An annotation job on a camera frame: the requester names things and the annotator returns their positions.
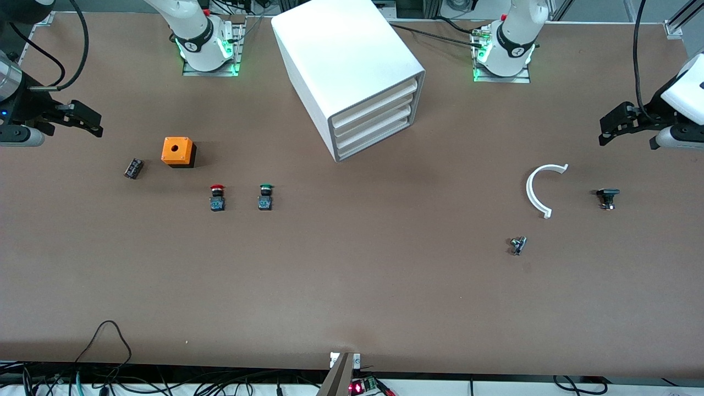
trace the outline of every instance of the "cable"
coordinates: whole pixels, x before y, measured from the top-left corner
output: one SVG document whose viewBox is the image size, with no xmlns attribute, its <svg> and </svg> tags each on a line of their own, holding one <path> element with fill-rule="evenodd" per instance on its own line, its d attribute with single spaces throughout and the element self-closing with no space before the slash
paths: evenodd
<svg viewBox="0 0 704 396">
<path fill-rule="evenodd" d="M 568 377 L 568 376 L 561 376 L 561 377 L 565 377 L 565 378 L 567 379 L 567 382 L 570 383 L 570 385 L 571 385 L 572 387 L 571 387 L 571 388 L 567 388 L 566 386 L 562 386 L 562 385 L 558 382 L 558 376 L 553 376 L 553 382 L 555 383 L 555 385 L 557 385 L 558 388 L 560 388 L 560 389 L 562 389 L 562 390 L 566 390 L 566 391 L 568 391 L 568 392 L 574 392 L 577 396 L 581 396 L 582 393 L 584 393 L 584 394 L 586 394 L 586 395 L 596 395 L 596 396 L 599 396 L 599 395 L 603 395 L 604 393 L 606 393 L 606 392 L 609 390 L 609 385 L 607 385 L 606 383 L 602 383 L 602 385 L 604 385 L 604 388 L 603 388 L 602 390 L 598 391 L 598 392 L 592 392 L 592 391 L 590 391 L 590 390 L 579 389 L 579 388 L 577 387 L 577 385 L 574 384 L 574 381 L 573 381 L 570 377 Z"/>
<path fill-rule="evenodd" d="M 638 67 L 638 33 L 641 29 L 641 18 L 643 17 L 643 8 L 646 6 L 646 0 L 641 0 L 641 5 L 638 7 L 638 15 L 636 16 L 636 25 L 633 28 L 633 70 L 636 77 L 636 100 L 638 107 L 643 112 L 643 115 L 653 124 L 658 122 L 648 114 L 646 107 L 643 105 L 643 95 L 641 94 L 641 72 Z"/>
<path fill-rule="evenodd" d="M 226 6 L 226 7 L 229 7 L 229 8 L 236 8 L 236 9 L 238 9 L 238 10 L 245 11 L 245 12 L 247 12 L 247 15 L 255 15 L 252 10 L 248 10 L 247 8 L 238 6 L 238 5 L 236 5 L 236 4 L 231 4 L 231 3 L 229 3 L 229 2 L 227 2 L 227 1 L 225 1 L 225 0 L 213 0 L 213 1 L 214 1 L 216 4 L 218 4 L 218 5 Z M 229 12 L 230 15 L 234 15 L 234 14 L 232 13 L 232 10 L 227 9 L 226 11 Z"/>
<path fill-rule="evenodd" d="M 222 9 L 222 10 L 223 10 L 224 12 L 226 12 L 228 15 L 234 15 L 234 14 L 232 13 L 232 11 L 231 11 L 229 8 L 225 8 L 225 7 L 227 7 L 227 4 L 225 4 L 225 3 L 221 2 L 221 1 L 218 1 L 218 0 L 213 0 L 213 3 L 217 4 L 218 7 L 220 7 L 220 9 Z"/>
<path fill-rule="evenodd" d="M 248 35 L 252 30 L 254 30 L 254 28 L 259 24 L 259 22 L 262 21 L 262 18 L 264 18 L 264 14 L 266 14 L 267 9 L 268 9 L 268 7 L 263 8 L 263 9 L 262 9 L 262 13 L 259 15 L 259 18 L 257 18 L 257 21 L 254 23 L 254 25 L 252 25 L 252 27 L 250 27 L 249 29 L 247 29 L 247 31 L 245 31 L 245 33 L 244 33 L 244 35 L 243 35 L 242 37 L 240 37 L 239 39 L 235 39 L 235 40 L 233 41 L 233 43 L 240 42 L 241 40 L 244 40 L 244 38 L 247 37 L 247 35 Z"/>
<path fill-rule="evenodd" d="M 159 377 L 161 378 L 161 382 L 164 383 L 166 390 L 169 392 L 169 396 L 174 396 L 174 394 L 171 392 L 171 389 L 169 389 L 169 384 L 166 383 L 166 379 L 164 379 L 164 376 L 161 375 L 161 370 L 159 369 L 159 366 L 156 366 L 156 371 L 159 372 Z"/>
<path fill-rule="evenodd" d="M 130 344 L 128 344 L 127 341 L 125 341 L 125 337 L 122 336 L 122 331 L 120 330 L 120 326 L 118 326 L 118 324 L 115 323 L 115 321 L 111 321 L 108 319 L 107 321 L 103 321 L 103 323 L 100 323 L 98 325 L 98 328 L 95 329 L 95 333 L 93 333 L 93 338 L 90 339 L 90 342 L 88 342 L 88 345 L 86 345 L 86 347 L 83 349 L 83 351 L 81 351 L 81 353 L 78 355 L 76 360 L 73 361 L 74 364 L 78 363 L 78 361 L 83 357 L 83 355 L 86 352 L 88 352 L 88 349 L 90 349 L 93 346 L 93 342 L 95 342 L 95 339 L 98 338 L 98 333 L 100 332 L 100 329 L 103 328 L 103 326 L 106 325 L 107 323 L 115 326 L 115 329 L 118 331 L 118 336 L 120 337 L 120 341 L 122 341 L 125 348 L 127 348 L 127 359 L 123 363 L 119 364 L 117 368 L 120 368 L 121 366 L 126 365 L 130 361 L 130 359 L 132 358 L 132 348 L 130 348 Z"/>
<path fill-rule="evenodd" d="M 78 76 L 81 75 L 83 72 L 83 68 L 86 65 L 86 60 L 88 59 L 88 47 L 89 47 L 89 40 L 88 40 L 88 24 L 86 24 L 86 19 L 83 16 L 83 12 L 81 12 L 81 9 L 78 7 L 78 4 L 76 4 L 75 0 L 68 0 L 71 3 L 71 6 L 73 6 L 73 9 L 76 10 L 76 14 L 78 14 L 78 19 L 81 20 L 81 28 L 83 29 L 83 55 L 81 55 L 81 61 L 78 64 L 78 68 L 76 69 L 75 73 L 73 73 L 73 76 L 65 82 L 62 85 L 59 85 L 58 87 L 30 87 L 30 91 L 36 91 L 36 92 L 55 92 L 55 91 L 61 91 L 64 90 L 68 87 L 70 87 L 77 79 Z"/>
<path fill-rule="evenodd" d="M 669 383 L 669 384 L 672 385 L 672 386 L 679 386 L 679 385 L 677 385 L 676 383 L 674 383 L 674 382 L 672 382 L 672 381 L 670 381 L 670 380 L 666 380 L 665 378 L 661 378 L 661 380 L 663 380 L 663 381 L 666 382 L 666 383 Z"/>
<path fill-rule="evenodd" d="M 423 32 L 423 31 L 421 31 L 421 30 L 416 30 L 416 29 L 413 29 L 412 27 L 406 27 L 406 26 L 401 26 L 401 25 L 394 25 L 393 23 L 389 23 L 389 24 L 390 24 L 391 26 L 397 28 L 397 29 L 407 30 L 407 31 L 409 31 L 409 32 L 418 33 L 418 34 L 420 34 L 420 35 L 426 35 L 426 36 L 428 36 L 428 37 L 433 37 L 433 38 L 440 39 L 440 40 L 445 40 L 445 41 L 448 41 L 448 42 L 454 42 L 454 43 L 458 43 L 458 44 L 464 44 L 464 45 L 468 45 L 468 46 L 470 46 L 470 47 L 475 47 L 475 48 L 481 48 L 481 47 L 482 47 L 481 44 L 479 44 L 479 43 L 464 42 L 464 41 L 462 41 L 462 40 L 451 39 L 450 37 L 438 36 L 438 35 L 434 35 L 434 34 L 432 34 L 432 33 Z"/>
<path fill-rule="evenodd" d="M 49 84 L 49 86 L 50 86 L 50 87 L 53 87 L 53 86 L 57 85 L 58 83 L 60 83 L 61 80 L 63 80 L 63 78 L 66 77 L 66 69 L 63 67 L 63 64 L 61 64 L 61 62 L 60 62 L 57 58 L 55 58 L 53 55 L 51 55 L 49 52 L 46 52 L 45 50 L 43 50 L 43 48 L 41 48 L 40 46 L 36 45 L 32 40 L 30 40 L 29 37 L 23 35 L 22 32 L 17 28 L 17 25 L 15 25 L 15 24 L 12 23 L 12 22 L 10 22 L 9 25 L 10 25 L 10 27 L 12 27 L 12 30 L 15 31 L 15 33 L 17 34 L 17 36 L 19 36 L 22 40 L 25 40 L 25 42 L 26 42 L 27 44 L 29 44 L 30 46 L 32 46 L 32 48 L 34 48 L 34 49 L 36 49 L 37 51 L 39 51 L 42 55 L 44 55 L 45 57 L 49 58 L 49 60 L 51 60 L 52 62 L 56 63 L 56 65 L 58 66 L 58 69 L 60 70 L 61 75 L 59 75 L 59 77 L 58 77 L 58 79 L 57 79 L 56 81 L 54 81 L 54 82 L 52 82 L 51 84 Z"/>
<path fill-rule="evenodd" d="M 85 396 L 85 395 L 83 395 L 83 387 L 81 386 L 81 373 L 80 373 L 80 371 L 76 371 L 76 388 L 78 389 L 78 396 Z"/>
<path fill-rule="evenodd" d="M 311 380 L 308 380 L 308 379 L 304 378 L 303 376 L 296 376 L 296 378 L 301 379 L 301 380 L 307 382 L 309 385 L 313 385 L 313 386 L 315 386 L 316 388 L 320 389 L 320 385 L 318 385 L 317 383 L 312 382 Z"/>
<path fill-rule="evenodd" d="M 375 381 L 377 381 L 377 388 L 379 388 L 379 391 L 384 395 L 384 396 L 396 396 L 396 393 L 393 392 L 393 390 L 389 389 L 386 384 L 381 382 L 377 377 L 373 377 Z"/>
<path fill-rule="evenodd" d="M 449 23 L 450 26 L 452 26 L 455 30 L 459 30 L 459 31 L 462 32 L 462 33 L 467 33 L 468 35 L 471 35 L 471 34 L 472 34 L 472 31 L 471 31 L 471 30 L 462 29 L 461 27 L 457 26 L 457 24 L 454 23 L 454 22 L 453 22 L 451 19 L 449 19 L 449 18 L 445 18 L 445 17 L 443 17 L 443 16 L 438 15 L 438 16 L 435 17 L 435 19 L 444 20 L 445 22 Z"/>
</svg>

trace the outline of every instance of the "brown table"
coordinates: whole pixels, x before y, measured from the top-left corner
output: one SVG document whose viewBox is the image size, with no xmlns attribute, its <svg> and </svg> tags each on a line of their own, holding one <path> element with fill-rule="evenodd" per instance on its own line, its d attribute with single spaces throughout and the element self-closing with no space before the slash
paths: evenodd
<svg viewBox="0 0 704 396">
<path fill-rule="evenodd" d="M 85 71 L 55 98 L 102 113 L 104 137 L 0 151 L 0 359 L 71 361 L 112 318 L 139 363 L 323 369 L 353 350 L 377 371 L 704 378 L 704 155 L 648 132 L 597 143 L 634 100 L 632 26 L 547 25 L 530 85 L 473 83 L 466 47 L 400 32 L 427 69 L 416 124 L 334 163 L 269 20 L 229 79 L 181 77 L 158 15 L 87 20 Z M 75 69 L 75 15 L 35 39 Z M 641 43 L 647 101 L 685 52 L 661 26 Z M 35 51 L 23 67 L 55 78 Z M 159 160 L 180 135 L 195 169 Z M 524 191 L 545 163 L 570 165 L 536 179 L 549 220 Z M 86 359 L 124 356 L 110 329 Z"/>
</svg>

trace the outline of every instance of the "metal component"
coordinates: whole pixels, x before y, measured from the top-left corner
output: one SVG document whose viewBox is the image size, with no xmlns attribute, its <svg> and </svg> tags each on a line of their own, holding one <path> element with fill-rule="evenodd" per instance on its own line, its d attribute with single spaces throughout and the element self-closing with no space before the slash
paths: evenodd
<svg viewBox="0 0 704 396">
<path fill-rule="evenodd" d="M 14 94 L 22 82 L 21 69 L 0 51 L 0 101 Z"/>
<path fill-rule="evenodd" d="M 130 163 L 130 166 L 128 166 L 127 170 L 125 171 L 125 177 L 132 180 L 136 179 L 143 166 L 144 161 L 136 158 L 133 159 Z"/>
<path fill-rule="evenodd" d="M 553 171 L 557 173 L 564 173 L 566 170 L 567 164 L 565 164 L 565 166 L 548 164 L 539 166 L 538 168 L 536 168 L 535 171 L 533 171 L 533 173 L 530 174 L 530 176 L 528 176 L 528 181 L 526 182 L 526 193 L 528 194 L 528 200 L 539 211 L 543 212 L 543 218 L 550 218 L 553 213 L 553 210 L 543 205 L 540 200 L 538 200 L 538 197 L 535 196 L 535 192 L 533 191 L 533 178 L 535 178 L 535 175 L 538 174 L 538 172 L 540 171 Z"/>
<path fill-rule="evenodd" d="M 337 361 L 337 358 L 340 356 L 340 352 L 330 352 L 330 368 L 332 369 L 333 365 L 335 365 L 335 362 Z M 361 354 L 354 354 L 352 356 L 353 359 L 353 369 L 359 370 L 362 368 L 362 355 Z"/>
<path fill-rule="evenodd" d="M 501 77 L 490 72 L 486 66 L 477 61 L 477 58 L 484 56 L 484 51 L 488 48 L 491 42 L 491 26 L 482 26 L 479 29 L 473 30 L 472 35 L 470 35 L 470 41 L 473 43 L 479 43 L 482 48 L 472 47 L 472 67 L 474 69 L 474 81 L 476 82 L 517 82 L 521 84 L 530 83 L 530 74 L 528 72 L 528 65 L 523 67 L 517 75 L 511 77 Z"/>
<path fill-rule="evenodd" d="M 0 146 L 37 147 L 44 143 L 44 133 L 26 125 L 2 125 Z"/>
<path fill-rule="evenodd" d="M 523 252 L 523 247 L 526 245 L 526 241 L 528 238 L 526 237 L 519 237 L 518 239 L 513 238 L 511 240 L 511 245 L 513 246 L 513 255 L 514 256 L 520 256 L 521 252 Z"/>
<path fill-rule="evenodd" d="M 51 26 L 51 23 L 54 21 L 54 16 L 56 15 L 56 11 L 50 12 L 46 18 L 44 18 L 40 23 L 37 23 L 34 26 Z"/>
<path fill-rule="evenodd" d="M 681 39 L 682 26 L 692 20 L 699 11 L 704 9 L 704 0 L 690 0 L 682 6 L 670 19 L 665 20 L 665 32 L 668 39 Z"/>
<path fill-rule="evenodd" d="M 558 5 L 555 4 L 555 0 L 548 0 L 548 12 L 550 13 L 550 20 L 553 20 L 555 11 L 557 11 Z"/>
<path fill-rule="evenodd" d="M 562 3 L 562 6 L 558 8 L 555 13 L 552 15 L 551 20 L 562 20 L 565 17 L 565 14 L 570 10 L 570 7 L 572 7 L 572 4 L 574 3 L 574 0 L 565 0 Z"/>
<path fill-rule="evenodd" d="M 244 24 L 233 25 L 226 20 L 225 39 L 219 43 L 226 54 L 232 54 L 232 58 L 225 61 L 219 68 L 202 72 L 192 68 L 185 60 L 183 62 L 182 75 L 185 76 L 205 76 L 205 77 L 236 77 L 239 75 L 239 66 L 242 62 L 242 49 L 244 47 L 244 35 L 246 34 L 246 20 Z"/>
<path fill-rule="evenodd" d="M 348 396 L 354 370 L 354 357 L 350 352 L 338 354 L 330 372 L 325 376 L 317 396 Z"/>
<path fill-rule="evenodd" d="M 602 199 L 601 208 L 607 211 L 612 211 L 616 206 L 614 206 L 614 195 L 619 194 L 621 190 L 615 188 L 603 188 L 596 192 L 596 194 Z"/>
<path fill-rule="evenodd" d="M 626 17 L 628 17 L 628 21 L 635 22 L 638 13 L 636 12 L 636 8 L 633 7 L 633 2 L 631 0 L 623 0 L 623 6 L 626 8 Z"/>
</svg>

